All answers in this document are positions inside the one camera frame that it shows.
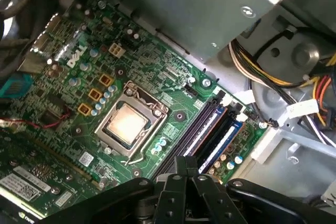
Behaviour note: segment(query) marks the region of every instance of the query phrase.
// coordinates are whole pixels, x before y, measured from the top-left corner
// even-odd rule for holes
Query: blue ram module
[[[207,172],[211,166],[216,162],[220,155],[224,152],[225,148],[231,143],[231,141],[238,134],[243,127],[243,122],[236,121],[226,132],[221,141],[217,144],[216,148],[210,153],[209,157],[204,161],[201,167],[198,169],[199,173]]]
[[[204,126],[200,129],[199,133],[196,134],[195,139],[191,142],[191,145],[185,151],[183,156],[191,156],[195,153],[199,145],[207,137],[212,127],[216,125],[219,119],[221,119],[221,117],[225,114],[225,111],[226,108],[222,106],[216,109],[216,111],[210,116],[209,120],[207,120]]]

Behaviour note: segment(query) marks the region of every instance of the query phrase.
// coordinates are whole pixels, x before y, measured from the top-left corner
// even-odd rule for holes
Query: gray metal panel
[[[267,13],[278,0],[120,0],[162,33],[204,61]],[[247,18],[249,6],[256,17]]]

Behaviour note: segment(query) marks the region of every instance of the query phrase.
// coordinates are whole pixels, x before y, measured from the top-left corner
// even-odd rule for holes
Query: sticker
[[[245,105],[256,102],[252,89],[235,93],[233,96]]]
[[[51,189],[50,186],[48,186],[46,183],[44,183],[42,180],[35,177],[30,172],[23,169],[21,166],[17,166],[13,169],[17,174],[23,176],[28,181],[32,182],[35,186],[41,188],[43,191],[47,192]]]
[[[55,205],[58,207],[62,207],[70,198],[72,197],[72,193],[69,191],[65,191],[58,200],[55,201]]]
[[[91,164],[92,160],[93,160],[93,156],[88,152],[84,152],[78,161],[83,166],[88,167]]]
[[[24,198],[26,201],[31,201],[40,191],[15,174],[11,173],[0,180],[0,184],[13,191],[18,196]]]
[[[318,112],[319,106],[316,99],[310,99],[287,106],[287,114],[290,119]]]

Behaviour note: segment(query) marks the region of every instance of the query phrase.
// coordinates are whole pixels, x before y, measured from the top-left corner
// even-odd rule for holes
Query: screw
[[[259,125],[259,128],[263,130],[267,128],[267,123],[260,122],[258,125]]]
[[[133,91],[131,89],[126,90],[126,95],[133,95]]]
[[[205,180],[207,179],[207,177],[204,176],[204,175],[201,175],[201,176],[198,177],[198,179],[199,179],[200,181],[205,181]]]
[[[147,184],[148,184],[148,182],[146,180],[143,180],[139,183],[140,186],[145,186]]]
[[[257,16],[257,14],[248,6],[243,6],[240,10],[247,18],[255,18]]]
[[[71,174],[68,174],[65,179],[67,181],[72,181],[73,180],[73,176]]]
[[[180,180],[182,177],[180,176],[180,175],[175,175],[174,177],[173,177],[173,179],[174,180]]]
[[[17,160],[13,159],[13,160],[10,160],[10,161],[9,161],[9,164],[10,164],[11,166],[17,166],[17,165],[18,165],[18,162],[17,162]]]
[[[161,111],[160,110],[154,110],[154,115],[159,117],[162,115]]]
[[[61,189],[59,189],[59,187],[54,186],[54,187],[51,188],[51,193],[52,193],[52,194],[57,195],[57,194],[59,194],[60,192],[61,192]]]
[[[101,10],[105,9],[105,7],[106,7],[106,3],[105,3],[105,1],[103,1],[103,0],[99,1],[99,2],[98,2],[98,7],[99,7],[99,9],[101,9]]]
[[[243,183],[241,181],[234,181],[233,185],[237,186],[237,187],[240,187],[240,186],[243,186]]]
[[[106,147],[106,148],[104,149],[104,153],[107,154],[107,155],[110,155],[110,154],[112,153],[112,149],[109,148],[109,147]]]
[[[35,150],[32,150],[29,154],[30,154],[30,156],[32,156],[32,157],[36,157],[37,152],[36,152]]]
[[[202,85],[206,88],[210,87],[211,86],[211,81],[209,79],[204,79],[202,81]]]

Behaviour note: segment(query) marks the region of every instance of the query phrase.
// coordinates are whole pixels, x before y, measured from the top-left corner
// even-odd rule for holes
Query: chip
[[[127,146],[131,146],[147,123],[148,119],[146,117],[127,103],[124,103],[111,118],[106,129],[117,136]]]

